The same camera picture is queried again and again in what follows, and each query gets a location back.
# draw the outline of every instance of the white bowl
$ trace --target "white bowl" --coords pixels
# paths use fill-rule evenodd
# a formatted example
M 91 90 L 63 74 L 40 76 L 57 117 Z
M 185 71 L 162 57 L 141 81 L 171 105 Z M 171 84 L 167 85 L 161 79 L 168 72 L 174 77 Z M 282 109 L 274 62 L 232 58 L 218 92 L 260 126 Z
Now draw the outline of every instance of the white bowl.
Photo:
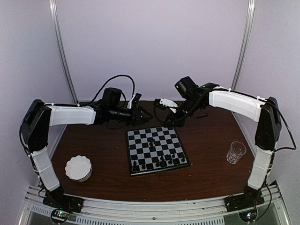
M 65 167 L 66 175 L 74 181 L 86 181 L 92 174 L 92 164 L 85 156 L 72 157 Z

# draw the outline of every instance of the white plastic cover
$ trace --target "white plastic cover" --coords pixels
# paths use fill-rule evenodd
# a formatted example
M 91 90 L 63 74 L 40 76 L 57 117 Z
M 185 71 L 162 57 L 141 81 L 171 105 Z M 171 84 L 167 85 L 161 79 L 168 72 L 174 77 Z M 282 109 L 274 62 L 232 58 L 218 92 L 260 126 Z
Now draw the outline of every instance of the white plastic cover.
M 230 91 L 212 91 L 209 96 L 210 105 L 230 110 L 259 121 L 261 105 L 264 102 Z
M 53 170 L 52 163 L 48 156 L 47 147 L 44 147 L 40 151 L 33 152 L 31 156 L 46 189 L 53 191 L 58 188 L 60 186 L 60 182 Z
M 260 189 L 263 185 L 264 179 L 269 169 L 272 151 L 262 150 L 256 146 L 256 156 L 253 163 L 253 168 L 248 180 L 248 186 L 256 190 Z
M 68 107 L 68 106 L 48 106 L 52 109 L 49 126 L 61 124 L 93 124 L 96 112 L 93 108 Z

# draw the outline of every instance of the clear glass cup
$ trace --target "clear glass cup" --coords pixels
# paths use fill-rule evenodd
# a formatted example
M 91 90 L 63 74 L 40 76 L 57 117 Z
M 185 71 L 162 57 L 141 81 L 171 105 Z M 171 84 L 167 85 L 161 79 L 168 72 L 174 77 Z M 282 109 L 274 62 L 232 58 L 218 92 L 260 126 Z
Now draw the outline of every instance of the clear glass cup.
M 227 153 L 227 161 L 236 164 L 245 154 L 246 146 L 241 142 L 232 142 Z

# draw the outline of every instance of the white wall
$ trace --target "white wall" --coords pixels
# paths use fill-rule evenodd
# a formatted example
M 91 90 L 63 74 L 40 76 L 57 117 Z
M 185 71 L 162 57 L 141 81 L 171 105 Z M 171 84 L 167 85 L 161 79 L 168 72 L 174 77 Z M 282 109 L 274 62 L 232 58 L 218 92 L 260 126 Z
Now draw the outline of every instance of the white wall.
M 117 74 L 133 76 L 142 99 L 181 99 L 174 84 L 187 75 L 230 87 L 247 9 L 248 0 L 57 1 L 77 97 L 92 99 Z M 130 96 L 126 78 L 110 86 Z
M 257 1 L 252 35 L 237 90 L 277 98 L 298 148 L 300 148 L 300 2 Z M 256 125 L 243 118 L 248 132 Z M 286 128 L 278 147 L 292 146 Z M 270 180 L 278 181 L 292 224 L 300 224 L 300 149 L 276 153 Z
M 71 103 L 47 0 L 0 1 L 0 224 L 12 225 L 37 177 L 18 139 L 31 102 Z M 62 127 L 49 133 L 49 148 Z

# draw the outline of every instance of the metal frame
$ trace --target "metal frame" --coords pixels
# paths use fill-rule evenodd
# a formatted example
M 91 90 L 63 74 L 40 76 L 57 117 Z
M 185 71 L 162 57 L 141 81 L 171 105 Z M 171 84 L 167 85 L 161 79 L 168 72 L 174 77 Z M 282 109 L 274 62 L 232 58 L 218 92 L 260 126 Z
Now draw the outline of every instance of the metal frame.
M 244 37 L 242 40 L 242 45 L 240 48 L 240 55 L 238 59 L 238 64 L 235 69 L 235 74 L 233 78 L 233 82 L 231 85 L 232 90 L 236 89 L 236 86 L 239 81 L 240 73 L 244 64 L 244 59 L 246 56 L 246 49 L 249 43 L 250 35 L 251 35 L 251 30 L 252 30 L 252 24 L 253 24 L 253 18 L 254 18 L 254 12 L 255 12 L 255 0 L 249 0 L 248 4 L 248 12 L 247 12 L 247 17 L 246 17 L 246 23 L 245 23 L 245 30 L 244 30 Z
M 30 212 L 49 216 L 53 209 L 43 205 L 43 198 L 38 196 L 40 188 L 30 186 L 22 205 L 22 213 L 18 220 L 19 225 L 26 225 Z M 286 208 L 277 185 L 270 186 L 272 202 L 276 206 L 281 225 L 290 225 Z M 268 205 L 270 194 L 266 188 L 262 190 L 265 199 L 263 205 Z M 102 199 L 83 198 L 84 204 L 81 213 L 72 214 L 69 222 L 74 224 L 131 224 L 138 225 L 174 225 L 195 224 L 205 221 L 224 221 L 226 215 L 237 212 L 226 211 L 224 196 L 202 200 L 175 201 L 175 202 L 121 202 Z
M 78 103 L 78 99 L 77 99 L 75 89 L 74 89 L 74 86 L 73 86 L 73 82 L 72 82 L 72 79 L 71 79 L 69 67 L 68 67 L 68 64 L 67 64 L 67 58 L 66 58 L 65 50 L 64 50 L 63 43 L 62 43 L 62 37 L 61 37 L 61 32 L 60 32 L 60 24 L 59 24 L 57 8 L 56 8 L 56 0 L 49 0 L 49 4 L 50 4 L 50 11 L 51 11 L 53 24 L 54 24 L 54 30 L 55 30 L 57 45 L 58 45 L 59 52 L 60 52 L 60 60 L 61 60 L 62 68 L 64 70 L 64 74 L 65 74 L 65 77 L 66 77 L 66 80 L 67 80 L 67 85 L 68 85 L 69 90 L 71 92 L 73 102 L 76 104 L 76 103 Z

